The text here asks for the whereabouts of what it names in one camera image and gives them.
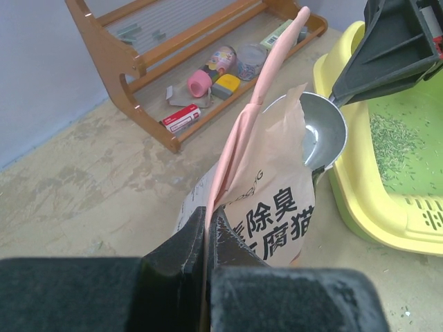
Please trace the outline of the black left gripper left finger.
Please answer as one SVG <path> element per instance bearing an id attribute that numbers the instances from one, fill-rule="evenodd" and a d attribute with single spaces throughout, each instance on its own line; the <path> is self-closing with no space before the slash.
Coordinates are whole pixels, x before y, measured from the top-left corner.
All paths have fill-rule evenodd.
<path id="1" fill-rule="evenodd" d="M 1 261 L 2 331 L 196 331 L 206 210 L 144 257 Z"/>

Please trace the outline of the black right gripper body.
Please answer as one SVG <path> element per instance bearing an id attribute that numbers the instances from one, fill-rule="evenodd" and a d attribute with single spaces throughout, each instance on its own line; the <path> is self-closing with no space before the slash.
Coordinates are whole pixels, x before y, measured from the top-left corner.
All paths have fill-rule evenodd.
<path id="1" fill-rule="evenodd" d="M 412 1 L 412 4 L 420 12 L 418 17 L 424 25 L 426 39 L 432 42 L 433 50 L 438 55 L 428 69 L 413 77 L 416 80 L 429 80 L 442 70 L 442 1 Z"/>

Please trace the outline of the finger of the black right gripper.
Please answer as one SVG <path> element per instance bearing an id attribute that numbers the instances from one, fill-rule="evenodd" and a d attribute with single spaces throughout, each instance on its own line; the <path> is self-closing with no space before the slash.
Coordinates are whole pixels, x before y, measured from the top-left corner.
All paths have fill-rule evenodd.
<path id="1" fill-rule="evenodd" d="M 437 59 L 412 1 L 368 1 L 365 32 L 332 87 L 330 100 L 344 106 L 414 87 Z"/>

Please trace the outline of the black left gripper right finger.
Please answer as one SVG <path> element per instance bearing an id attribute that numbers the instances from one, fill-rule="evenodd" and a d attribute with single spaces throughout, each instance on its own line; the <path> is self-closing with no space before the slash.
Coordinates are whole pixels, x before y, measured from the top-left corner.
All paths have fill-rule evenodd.
<path id="1" fill-rule="evenodd" d="M 388 331 L 379 295 L 363 273 L 273 268 L 233 232 L 221 207 L 209 235 L 213 331 Z"/>

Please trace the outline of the silver metal scoop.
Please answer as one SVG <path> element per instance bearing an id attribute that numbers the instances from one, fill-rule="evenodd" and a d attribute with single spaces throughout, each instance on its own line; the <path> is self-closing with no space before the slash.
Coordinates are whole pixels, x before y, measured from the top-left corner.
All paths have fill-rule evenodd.
<path id="1" fill-rule="evenodd" d="M 244 162 L 246 173 L 257 173 L 266 180 L 274 176 L 309 178 L 332 168 L 347 142 L 343 114 L 327 98 L 311 92 L 301 94 L 300 105 L 305 119 L 303 140 L 287 152 L 287 159 L 274 160 L 271 153 L 260 151 L 259 145 L 253 147 Z"/>

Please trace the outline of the pink cat litter bag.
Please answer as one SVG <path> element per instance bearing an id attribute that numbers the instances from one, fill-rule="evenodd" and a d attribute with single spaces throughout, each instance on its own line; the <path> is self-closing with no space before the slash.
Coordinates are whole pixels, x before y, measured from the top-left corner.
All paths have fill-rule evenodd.
<path id="1" fill-rule="evenodd" d="M 304 233 L 292 222 L 315 206 L 311 170 L 302 159 L 305 86 L 289 89 L 274 106 L 264 108 L 264 99 L 309 15 L 309 8 L 303 7 L 278 38 L 219 160 L 186 196 L 177 219 L 181 229 L 197 207 L 210 212 L 222 208 L 234 233 L 270 266 L 288 266 L 297 258 Z"/>

